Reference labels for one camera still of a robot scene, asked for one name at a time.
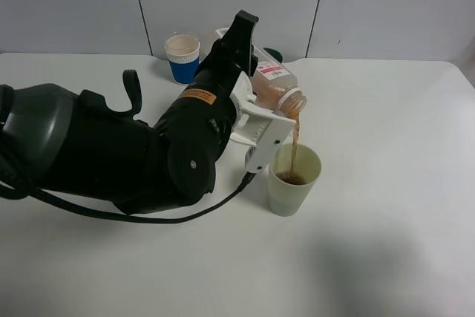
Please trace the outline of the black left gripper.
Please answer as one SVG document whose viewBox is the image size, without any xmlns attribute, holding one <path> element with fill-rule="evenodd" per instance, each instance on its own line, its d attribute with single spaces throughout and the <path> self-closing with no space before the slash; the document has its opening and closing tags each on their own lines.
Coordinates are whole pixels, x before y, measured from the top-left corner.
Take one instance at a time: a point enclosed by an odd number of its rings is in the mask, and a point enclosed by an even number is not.
<svg viewBox="0 0 475 317">
<path fill-rule="evenodd" d="M 226 34 L 213 43 L 199 64 L 191 89 L 208 91 L 222 99 L 229 97 L 242 72 L 253 75 L 258 58 L 253 54 L 252 37 L 258 22 L 257 16 L 240 10 Z"/>
</svg>

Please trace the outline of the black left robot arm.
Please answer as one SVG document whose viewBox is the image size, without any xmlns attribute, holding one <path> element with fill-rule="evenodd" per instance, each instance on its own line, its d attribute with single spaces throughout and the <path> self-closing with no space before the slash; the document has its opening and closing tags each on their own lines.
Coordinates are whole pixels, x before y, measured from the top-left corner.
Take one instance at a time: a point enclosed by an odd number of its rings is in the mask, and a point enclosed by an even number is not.
<svg viewBox="0 0 475 317">
<path fill-rule="evenodd" d="M 238 12 L 155 125 L 137 119 L 142 92 L 134 70 L 122 75 L 131 108 L 121 112 L 93 91 L 3 85 L 1 196 L 127 222 L 196 204 L 213 191 L 217 160 L 238 120 L 232 90 L 256 68 L 257 23 Z"/>
</svg>

